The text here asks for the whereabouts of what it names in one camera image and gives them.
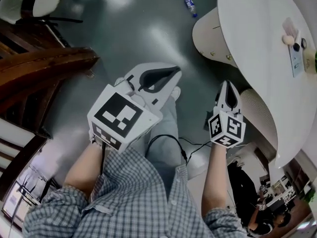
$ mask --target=cable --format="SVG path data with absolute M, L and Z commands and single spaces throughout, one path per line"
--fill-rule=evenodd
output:
M 191 141 L 189 141 L 188 139 L 186 139 L 186 138 L 184 138 L 184 137 L 179 137 L 178 139 L 183 139 L 183 140 L 185 140 L 186 142 L 190 143 L 191 145 L 203 145 L 203 144 L 195 144 L 195 143 L 192 143 Z
M 236 146 L 234 146 L 234 147 L 241 147 L 241 146 L 246 146 L 246 145 L 236 145 Z
M 186 162 L 186 165 L 189 163 L 190 159 L 192 158 L 193 153 L 196 153 L 197 151 L 199 151 L 200 149 L 202 149 L 205 145 L 208 145 L 209 143 L 211 143 L 211 141 L 208 141 L 207 143 L 203 144 L 201 147 L 199 147 L 198 149 L 196 149 L 195 151 L 193 151 L 190 155 L 189 155 L 189 159 L 188 162 Z
M 147 151 L 145 152 L 145 157 L 148 156 L 151 145 L 152 145 L 158 138 L 163 137 L 163 136 L 165 136 L 165 137 L 170 137 L 170 138 L 174 139 L 174 140 L 177 142 L 177 144 L 179 145 L 179 148 L 180 148 L 180 152 L 181 152 L 181 154 L 182 154 L 182 156 L 183 156 L 183 158 L 184 158 L 184 160 L 186 161 L 186 164 L 187 164 L 187 163 L 188 163 L 188 162 L 187 162 L 187 156 L 186 156 L 186 152 L 184 151 L 183 147 L 181 146 L 181 144 L 179 143 L 179 141 L 178 141 L 174 136 L 168 135 L 168 134 L 157 135 L 156 137 L 152 138 L 152 140 L 149 142 Z
M 234 206 L 234 209 L 235 209 L 235 214 L 237 214 L 236 204 L 234 203 L 234 201 L 233 201 L 233 199 L 232 199 L 232 197 L 231 197 L 231 195 L 230 195 L 230 193 L 229 193 L 229 190 L 227 190 L 227 192 L 228 192 L 228 195 L 229 195 L 229 197 L 230 197 L 230 199 L 231 199 L 231 201 L 232 201 L 232 203 L 233 203 L 233 206 Z
M 200 147 L 199 147 L 198 149 L 196 149 L 195 151 L 193 151 L 193 152 L 189 155 L 189 158 L 187 159 L 186 152 L 184 151 L 184 149 L 183 149 L 183 147 L 181 146 L 181 144 L 179 143 L 179 141 L 178 141 L 174 136 L 172 136 L 172 135 L 162 134 L 162 135 L 157 135 L 157 136 L 155 136 L 155 137 L 152 138 L 152 140 L 149 142 L 148 148 L 147 148 L 147 150 L 146 150 L 146 152 L 145 152 L 145 157 L 148 156 L 151 145 L 152 145 L 158 138 L 163 137 L 163 136 L 172 138 L 172 139 L 174 139 L 174 140 L 177 142 L 177 144 L 179 145 L 179 148 L 180 148 L 180 152 L 181 152 L 181 154 L 182 154 L 182 156 L 183 156 L 183 158 L 184 158 L 184 160 L 185 160 L 185 162 L 186 162 L 186 165 L 188 165 L 190 159 L 192 158 L 193 153 L 196 153 L 197 151 L 199 151 L 200 149 L 202 149 L 204 146 L 211 147 L 210 145 L 208 145 L 209 143 L 211 143 L 211 141 L 208 141 L 208 142 L 206 142 L 205 144 L 196 144 L 196 143 L 192 143 L 191 141 L 189 141 L 189 140 L 186 139 L 186 138 L 180 137 L 179 139 L 183 139 L 183 140 L 187 141 L 188 143 L 190 143 L 190 144 L 192 144 L 192 145 L 200 145 Z
M 102 176 L 104 173 L 104 162 L 105 162 L 105 155 L 106 155 L 106 143 L 105 142 L 103 142 L 102 150 L 103 150 L 103 157 L 101 160 L 100 176 Z
M 13 226 L 13 223 L 14 223 L 14 219 L 15 219 L 15 216 L 16 216 L 16 214 L 17 214 L 17 212 L 18 212 L 18 208 L 20 207 L 21 201 L 22 201 L 22 197 L 20 197 L 20 199 L 19 199 L 19 201 L 18 201 L 18 203 L 17 203 L 18 207 L 16 207 L 16 208 L 14 209 L 14 213 L 13 213 L 13 217 L 12 217 L 12 221 L 11 221 L 11 226 L 10 226 L 8 238 L 10 238 L 10 234 L 11 234 L 12 226 Z

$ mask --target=plaid shirt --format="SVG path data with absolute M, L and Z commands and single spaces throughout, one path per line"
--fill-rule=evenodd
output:
M 204 217 L 187 189 L 185 165 L 176 168 L 169 199 L 153 165 L 132 148 L 111 152 L 96 184 L 96 199 L 64 187 L 51 192 L 25 218 L 28 238 L 200 238 L 246 237 L 240 219 L 223 209 Z

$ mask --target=gray pants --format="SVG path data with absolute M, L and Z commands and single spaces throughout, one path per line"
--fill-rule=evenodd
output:
M 163 114 L 163 120 L 159 122 L 148 135 L 142 137 L 132 145 L 140 154 L 145 155 L 148 143 L 158 135 L 168 134 L 178 139 L 176 104 L 172 97 L 168 98 L 161 112 Z M 147 159 L 161 176 L 168 198 L 175 175 L 175 168 L 182 164 L 179 145 L 172 138 L 160 137 L 151 145 Z

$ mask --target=water bottle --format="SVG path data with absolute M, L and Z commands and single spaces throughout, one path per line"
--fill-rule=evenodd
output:
M 193 0 L 185 0 L 185 3 L 190 11 L 190 13 L 193 15 L 193 17 L 197 17 L 196 8 L 194 5 Z

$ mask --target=desk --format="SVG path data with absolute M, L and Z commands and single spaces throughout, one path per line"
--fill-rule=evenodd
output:
M 264 192 L 265 198 L 270 196 L 273 197 L 272 201 L 266 202 L 267 207 L 270 207 L 279 200 L 282 200 L 283 204 L 288 204 L 296 197 L 294 188 L 286 176 L 281 177 L 277 182 L 272 182 L 272 180 L 270 180 L 270 185 L 271 186 Z
M 288 49 L 281 41 L 287 17 L 314 49 L 311 33 L 293 0 L 218 0 L 218 7 L 193 30 L 201 54 L 238 67 L 268 107 L 277 133 L 278 168 L 304 145 L 317 109 L 317 77 L 302 72 L 294 78 Z M 212 56 L 217 47 L 222 51 Z

